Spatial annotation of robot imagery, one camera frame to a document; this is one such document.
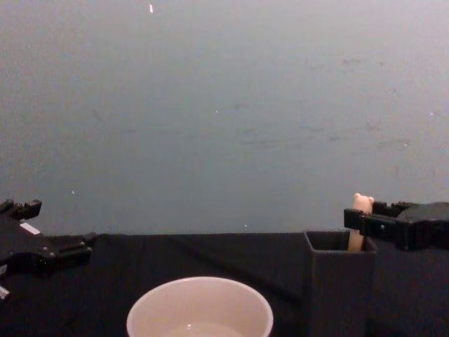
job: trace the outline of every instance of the pink toy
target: pink toy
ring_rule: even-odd
[[[354,194],[354,203],[352,204],[353,209],[357,209],[364,213],[373,212],[374,198],[367,197],[360,193]],[[360,251],[362,249],[363,236],[360,235],[358,230],[351,230],[348,243],[348,251]]]

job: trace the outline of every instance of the black cup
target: black cup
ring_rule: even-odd
[[[302,337],[365,334],[376,245],[349,252],[349,231],[304,232]]]

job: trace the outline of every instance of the blue-gray wall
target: blue-gray wall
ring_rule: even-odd
[[[447,1],[0,2],[0,199],[46,234],[449,200]]]

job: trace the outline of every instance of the black table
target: black table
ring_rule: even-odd
[[[298,336],[302,240],[299,233],[100,235],[88,265],[1,281],[13,297],[0,306],[0,336],[126,336],[128,311],[141,295],[206,275],[257,289],[272,306],[275,336]],[[449,251],[376,244],[367,336],[449,336]]]

